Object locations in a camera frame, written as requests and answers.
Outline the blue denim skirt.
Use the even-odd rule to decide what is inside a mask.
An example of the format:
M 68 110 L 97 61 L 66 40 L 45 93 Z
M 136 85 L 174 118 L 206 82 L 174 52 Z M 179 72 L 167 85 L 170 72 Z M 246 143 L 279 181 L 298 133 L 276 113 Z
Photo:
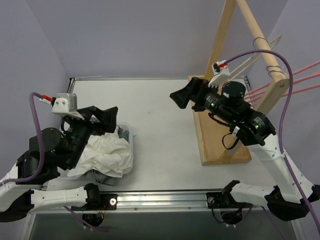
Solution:
M 129 129 L 124 129 L 123 130 L 124 138 L 125 140 L 129 143 L 130 142 L 130 131 Z

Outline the white skirt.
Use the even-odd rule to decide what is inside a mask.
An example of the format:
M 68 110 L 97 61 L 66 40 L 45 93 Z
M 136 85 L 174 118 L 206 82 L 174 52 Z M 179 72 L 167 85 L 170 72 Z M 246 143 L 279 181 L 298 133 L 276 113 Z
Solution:
M 78 178 L 89 171 L 122 178 L 133 168 L 133 150 L 125 138 L 120 138 L 117 127 L 113 133 L 91 135 L 75 168 L 68 177 Z

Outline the grey pleated skirt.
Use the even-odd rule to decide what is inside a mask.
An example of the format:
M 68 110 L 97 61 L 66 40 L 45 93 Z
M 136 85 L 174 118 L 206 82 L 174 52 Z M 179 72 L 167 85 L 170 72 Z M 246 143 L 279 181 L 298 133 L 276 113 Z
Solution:
M 97 170 L 90 170 L 83 175 L 85 180 L 92 180 L 101 185 L 115 186 L 118 179 L 116 177 L 105 175 Z

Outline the wooden hanger with metal hook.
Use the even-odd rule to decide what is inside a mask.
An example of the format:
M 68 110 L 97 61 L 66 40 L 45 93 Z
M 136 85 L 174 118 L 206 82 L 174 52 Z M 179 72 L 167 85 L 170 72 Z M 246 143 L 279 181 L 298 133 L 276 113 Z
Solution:
M 283 35 L 277 36 L 274 40 L 272 40 L 268 45 L 272 50 L 282 39 Z M 241 74 L 252 66 L 255 62 L 257 62 L 261 58 L 261 53 L 252 53 L 245 61 L 243 61 L 238 67 L 236 67 L 233 71 L 230 72 L 230 81 L 234 79 L 238 79 Z

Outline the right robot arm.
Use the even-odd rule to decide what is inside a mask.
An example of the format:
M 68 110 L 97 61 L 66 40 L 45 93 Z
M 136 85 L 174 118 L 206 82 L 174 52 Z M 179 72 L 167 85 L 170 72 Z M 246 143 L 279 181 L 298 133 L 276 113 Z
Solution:
M 275 186 L 263 187 L 232 180 L 222 190 L 223 203 L 229 207 L 251 204 L 266 207 L 282 221 L 305 217 L 310 210 L 306 200 L 320 199 L 319 185 L 312 184 L 281 149 L 275 127 L 263 113 L 244 100 L 246 87 L 237 81 L 210 87 L 204 79 L 193 77 L 182 89 L 169 97 L 180 109 L 193 102 L 195 112 L 208 111 L 209 117 L 228 127 L 229 133 L 246 146 L 262 162 Z

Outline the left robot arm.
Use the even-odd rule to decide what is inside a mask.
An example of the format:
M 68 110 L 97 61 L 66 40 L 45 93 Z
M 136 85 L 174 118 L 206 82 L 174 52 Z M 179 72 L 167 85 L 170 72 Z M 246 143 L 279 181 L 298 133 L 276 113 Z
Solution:
M 103 205 L 102 194 L 94 183 L 69 190 L 43 190 L 45 183 L 57 179 L 64 171 L 74 169 L 90 137 L 114 133 L 118 107 L 101 110 L 89 106 L 78 110 L 80 118 L 63 116 L 65 129 L 48 127 L 38 137 L 29 139 L 23 153 L 10 172 L 0 181 L 0 221 L 9 223 L 24 219 L 41 209 L 71 207 L 76 211 L 96 210 Z

